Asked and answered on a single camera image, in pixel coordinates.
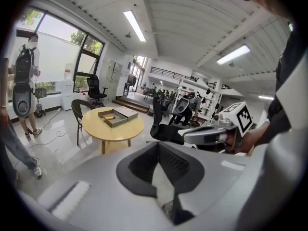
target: ceiling light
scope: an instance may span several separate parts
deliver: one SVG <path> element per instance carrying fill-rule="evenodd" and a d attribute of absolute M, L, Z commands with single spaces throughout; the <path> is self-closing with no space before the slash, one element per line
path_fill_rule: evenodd
<path fill-rule="evenodd" d="M 291 32 L 293 32 L 294 27 L 293 27 L 292 23 L 289 24 L 289 28 L 290 28 Z"/>
<path fill-rule="evenodd" d="M 260 99 L 274 100 L 274 97 L 259 96 Z"/>
<path fill-rule="evenodd" d="M 220 58 L 217 60 L 217 63 L 219 65 L 222 65 L 228 61 L 231 61 L 232 59 L 238 57 L 238 56 L 241 56 L 241 55 L 244 55 L 246 53 L 250 52 L 250 49 L 247 45 L 243 45 L 241 46 L 240 48 L 232 51 L 231 53 L 229 53 L 228 55 L 225 55 L 224 57 Z"/>
<path fill-rule="evenodd" d="M 141 29 L 137 23 L 137 20 L 133 14 L 133 11 L 130 10 L 130 11 L 126 11 L 126 12 L 123 12 L 123 14 L 126 16 L 126 18 L 128 19 L 129 23 L 131 24 L 131 26 L 133 27 L 133 29 L 135 30 L 138 38 L 140 39 L 141 42 L 145 42 L 145 38 L 141 32 Z"/>

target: round wooden table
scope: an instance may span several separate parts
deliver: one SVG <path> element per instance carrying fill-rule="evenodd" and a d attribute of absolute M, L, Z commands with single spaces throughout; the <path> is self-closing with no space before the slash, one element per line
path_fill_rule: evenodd
<path fill-rule="evenodd" d="M 116 143 L 119 141 L 128 141 L 128 146 L 130 147 L 130 139 L 138 136 L 144 129 L 144 123 L 140 116 L 117 127 L 111 128 L 98 117 L 99 112 L 107 110 L 112 110 L 112 108 L 103 107 L 90 110 L 82 118 L 84 130 L 91 136 L 102 141 L 102 154 L 105 154 L 106 142 L 108 142 L 108 149 L 110 152 L 120 149 L 119 145 L 122 147 L 121 149 L 124 148 L 123 143 Z"/>

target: backpack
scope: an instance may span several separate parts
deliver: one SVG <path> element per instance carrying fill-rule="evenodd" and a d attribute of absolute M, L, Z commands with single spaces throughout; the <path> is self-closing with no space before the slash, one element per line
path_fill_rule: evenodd
<path fill-rule="evenodd" d="M 15 84 L 28 83 L 30 81 L 30 78 L 32 77 L 31 75 L 33 75 L 31 70 L 34 62 L 35 49 L 36 47 L 28 49 L 26 48 L 25 45 L 22 46 L 22 50 L 15 64 L 15 76 L 14 76 Z"/>

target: white cable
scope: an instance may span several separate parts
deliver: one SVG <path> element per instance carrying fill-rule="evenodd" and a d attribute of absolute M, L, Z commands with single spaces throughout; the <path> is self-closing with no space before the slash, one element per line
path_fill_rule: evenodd
<path fill-rule="evenodd" d="M 60 107 L 60 111 L 59 111 L 57 114 L 55 114 L 55 115 L 49 120 L 49 122 L 46 123 L 46 124 L 43 126 L 42 130 L 51 122 L 52 119 L 54 119 L 54 118 L 56 117 L 56 115 L 58 115 L 58 114 L 61 112 L 61 110 L 62 110 L 62 106 Z M 36 146 L 36 145 L 48 145 L 48 144 L 50 144 L 51 142 L 53 142 L 56 138 L 58 138 L 58 137 L 63 137 L 65 134 L 61 135 L 61 131 L 56 131 L 56 137 L 55 137 L 53 140 L 51 140 L 50 142 L 48 142 L 48 143 L 38 143 L 38 144 L 31 145 L 27 150 L 29 150 L 30 148 L 32 148 L 33 146 Z M 39 157 L 35 157 L 35 156 L 32 156 L 32 157 L 34 157 L 35 159 L 38 159 L 39 161 L 41 161 L 41 159 L 40 159 Z"/>

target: wooden step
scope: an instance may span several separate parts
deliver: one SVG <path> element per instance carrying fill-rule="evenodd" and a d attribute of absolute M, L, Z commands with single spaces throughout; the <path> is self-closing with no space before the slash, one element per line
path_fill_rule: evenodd
<path fill-rule="evenodd" d="M 135 106 L 138 106 L 138 107 L 141 107 L 141 108 L 144 108 L 144 109 L 148 109 L 150 107 L 150 102 L 148 105 L 145 105 L 137 100 L 133 100 L 131 98 L 127 98 L 127 97 L 116 97 L 117 100 L 121 100 L 123 102 L 127 102 L 127 103 L 132 103 L 133 105 Z"/>
<path fill-rule="evenodd" d="M 142 112 L 142 113 L 147 113 L 149 111 L 149 108 L 142 108 L 142 107 L 139 107 L 137 105 L 134 105 L 133 103 L 129 103 L 129 102 L 119 100 L 119 99 L 112 100 L 112 102 L 119 104 L 121 106 L 125 106 L 129 109 L 132 109 L 132 110 L 137 110 L 137 111 Z"/>

